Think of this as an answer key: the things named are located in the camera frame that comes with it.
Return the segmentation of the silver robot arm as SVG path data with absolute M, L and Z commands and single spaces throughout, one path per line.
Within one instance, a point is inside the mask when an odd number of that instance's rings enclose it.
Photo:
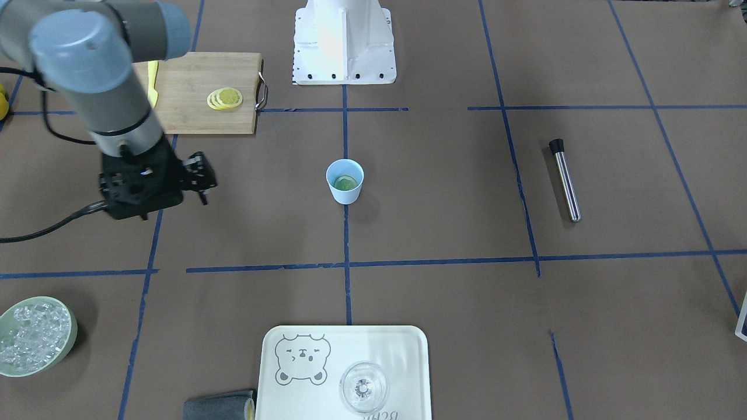
M 180 160 L 134 64 L 189 51 L 187 14 L 170 2 L 3 1 L 2 53 L 72 106 L 102 158 L 102 201 L 88 212 L 121 220 L 206 203 L 217 179 L 202 152 Z

